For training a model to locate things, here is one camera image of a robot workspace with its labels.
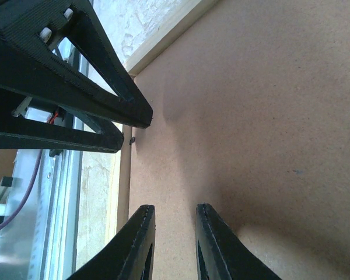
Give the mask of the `brown backing board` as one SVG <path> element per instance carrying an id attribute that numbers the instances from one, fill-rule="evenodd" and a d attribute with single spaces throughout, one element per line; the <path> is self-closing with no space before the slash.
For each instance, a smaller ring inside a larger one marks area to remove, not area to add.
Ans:
<path id="1" fill-rule="evenodd" d="M 282 279 L 350 279 L 350 1 L 219 1 L 135 81 L 154 279 L 197 278 L 199 203 Z"/>

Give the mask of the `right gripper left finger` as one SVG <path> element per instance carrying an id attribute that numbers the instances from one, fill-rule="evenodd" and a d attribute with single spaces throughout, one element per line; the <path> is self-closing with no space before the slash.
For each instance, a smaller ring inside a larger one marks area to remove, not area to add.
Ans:
<path id="1" fill-rule="evenodd" d="M 155 207 L 142 205 L 112 240 L 69 279 L 151 279 Z"/>

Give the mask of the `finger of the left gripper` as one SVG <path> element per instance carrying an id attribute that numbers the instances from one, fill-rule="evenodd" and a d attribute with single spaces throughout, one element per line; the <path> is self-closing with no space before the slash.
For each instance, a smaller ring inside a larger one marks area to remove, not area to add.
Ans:
<path id="1" fill-rule="evenodd" d="M 111 122 L 70 109 L 93 131 L 87 132 L 40 121 L 15 117 L 12 111 L 24 101 L 21 94 L 0 89 L 0 149 L 60 149 L 116 153 L 123 133 Z"/>
<path id="2" fill-rule="evenodd" d="M 53 53 L 67 38 L 110 86 Z M 153 110 L 125 70 L 89 1 L 0 1 L 0 88 L 138 128 Z"/>

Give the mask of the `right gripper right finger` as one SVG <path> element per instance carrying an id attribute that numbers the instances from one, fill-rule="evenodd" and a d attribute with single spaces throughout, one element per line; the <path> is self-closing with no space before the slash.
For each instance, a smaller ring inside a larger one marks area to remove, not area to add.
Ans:
<path id="1" fill-rule="evenodd" d="M 198 279 L 279 279 L 210 204 L 197 205 L 195 236 Z"/>

